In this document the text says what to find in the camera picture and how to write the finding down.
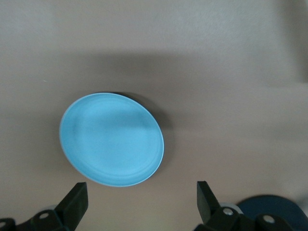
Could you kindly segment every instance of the screw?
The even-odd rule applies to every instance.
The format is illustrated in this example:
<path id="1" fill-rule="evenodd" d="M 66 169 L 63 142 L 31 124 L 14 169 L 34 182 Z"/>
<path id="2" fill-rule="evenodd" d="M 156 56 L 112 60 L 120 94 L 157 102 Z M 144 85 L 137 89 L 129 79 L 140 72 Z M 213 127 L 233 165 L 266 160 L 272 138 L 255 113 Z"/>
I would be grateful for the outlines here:
<path id="1" fill-rule="evenodd" d="M 228 215 L 228 216 L 233 215 L 233 211 L 230 208 L 224 208 L 223 213 Z"/>
<path id="2" fill-rule="evenodd" d="M 39 216 L 39 218 L 40 219 L 44 219 L 44 218 L 46 218 L 46 217 L 48 217 L 48 213 L 42 213 L 40 216 Z"/>
<path id="3" fill-rule="evenodd" d="M 275 223 L 275 219 L 273 217 L 271 217 L 270 215 L 264 215 L 263 219 L 267 222 L 267 223 L 271 223 L 274 224 Z"/>

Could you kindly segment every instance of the plate rim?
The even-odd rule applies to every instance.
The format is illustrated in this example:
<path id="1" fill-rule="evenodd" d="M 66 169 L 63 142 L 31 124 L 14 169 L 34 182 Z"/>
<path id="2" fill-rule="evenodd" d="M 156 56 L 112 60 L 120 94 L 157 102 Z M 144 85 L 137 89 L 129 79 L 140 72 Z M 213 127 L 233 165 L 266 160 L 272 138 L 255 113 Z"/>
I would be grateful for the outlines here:
<path id="1" fill-rule="evenodd" d="M 70 160 L 70 158 L 68 157 L 68 154 L 65 152 L 64 150 L 64 145 L 63 145 L 63 141 L 62 141 L 62 127 L 63 127 L 63 124 L 64 124 L 64 120 L 65 120 L 65 117 L 67 116 L 67 114 L 70 112 L 70 110 L 76 105 L 78 104 L 81 100 L 84 100 L 86 98 L 89 98 L 91 96 L 94 96 L 94 95 L 114 95 L 116 97 L 120 97 L 120 98 L 123 98 L 125 100 L 129 100 L 133 103 L 135 103 L 136 105 L 138 105 L 139 107 L 141 107 L 143 109 L 144 112 L 146 112 L 150 118 L 152 119 L 152 121 L 154 121 L 158 127 L 158 130 L 159 130 L 159 134 L 160 134 L 160 140 L 161 140 L 161 153 L 159 153 L 160 155 L 160 160 L 157 164 L 157 167 L 155 168 L 155 170 L 149 175 L 147 176 L 146 178 L 138 181 L 138 182 L 135 182 L 133 184 L 121 184 L 121 185 L 118 185 L 118 184 L 108 184 L 108 183 L 105 183 L 105 182 L 102 182 L 102 181 L 99 181 L 99 180 L 96 180 L 92 177 L 90 177 L 88 174 L 82 172 L 75 164 L 72 163 L 72 161 Z M 102 184 L 102 185 L 106 185 L 106 186 L 111 186 L 111 187 L 129 187 L 129 186 L 133 186 L 133 185 L 136 185 L 136 184 L 140 184 L 144 181 L 146 181 L 147 179 L 149 179 L 157 170 L 158 168 L 160 167 L 162 161 L 163 161 L 163 158 L 164 158 L 164 152 L 165 152 L 165 142 L 164 142 L 164 136 L 163 136 L 163 133 L 162 133 L 162 130 L 157 122 L 157 120 L 154 118 L 154 116 L 149 112 L 149 110 L 147 110 L 141 103 L 139 103 L 138 101 L 128 97 L 128 96 L 125 96 L 125 95 L 122 95 L 122 94 L 119 94 L 119 93 L 113 93 L 113 92 L 98 92 L 98 93 L 92 93 L 92 94 L 89 94 L 89 95 L 85 95 L 79 99 L 77 99 L 76 101 L 74 101 L 72 104 L 69 105 L 69 107 L 66 109 L 66 111 L 64 112 L 64 114 L 62 115 L 62 118 L 61 118 L 61 122 L 60 122 L 60 126 L 59 126 L 59 140 L 60 140 L 60 145 L 61 145 L 61 148 L 62 148 L 62 151 L 63 153 L 65 154 L 67 160 L 69 161 L 69 163 L 79 172 L 81 173 L 83 176 L 85 176 L 86 178 L 96 182 L 96 183 L 99 183 L 99 184 Z"/>

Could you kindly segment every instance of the plate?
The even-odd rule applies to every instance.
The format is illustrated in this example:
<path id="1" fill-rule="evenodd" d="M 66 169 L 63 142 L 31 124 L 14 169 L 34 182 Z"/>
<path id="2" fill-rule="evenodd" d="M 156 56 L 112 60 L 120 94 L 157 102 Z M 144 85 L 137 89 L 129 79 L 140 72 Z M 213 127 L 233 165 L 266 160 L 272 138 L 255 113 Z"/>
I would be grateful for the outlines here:
<path id="1" fill-rule="evenodd" d="M 145 181 L 164 155 L 163 135 L 150 112 L 114 93 L 95 93 L 75 101 L 61 120 L 60 142 L 81 174 L 108 186 Z"/>

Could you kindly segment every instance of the beige table surface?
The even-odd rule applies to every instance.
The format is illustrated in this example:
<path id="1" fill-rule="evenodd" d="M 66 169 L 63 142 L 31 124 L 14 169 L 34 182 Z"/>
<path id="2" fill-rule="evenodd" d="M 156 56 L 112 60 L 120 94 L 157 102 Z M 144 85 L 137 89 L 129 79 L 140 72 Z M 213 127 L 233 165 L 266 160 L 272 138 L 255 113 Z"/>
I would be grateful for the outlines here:
<path id="1" fill-rule="evenodd" d="M 308 195 L 308 11 L 297 0 L 0 1 L 0 217 L 23 222 L 86 181 L 77 231 L 191 231 L 196 182 L 221 202 Z M 67 161 L 76 99 L 124 92 L 165 157 L 147 181 L 99 185 Z"/>

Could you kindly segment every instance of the light blue plate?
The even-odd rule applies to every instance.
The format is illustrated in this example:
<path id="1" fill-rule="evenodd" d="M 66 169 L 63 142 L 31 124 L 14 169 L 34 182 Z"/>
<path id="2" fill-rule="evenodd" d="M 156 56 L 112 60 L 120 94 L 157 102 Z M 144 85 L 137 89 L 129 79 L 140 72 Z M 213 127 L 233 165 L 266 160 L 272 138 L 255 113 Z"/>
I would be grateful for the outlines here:
<path id="1" fill-rule="evenodd" d="M 163 135 L 154 117 L 136 101 L 113 93 L 74 102 L 63 115 L 60 142 L 80 173 L 116 187 L 148 179 L 164 154 Z"/>

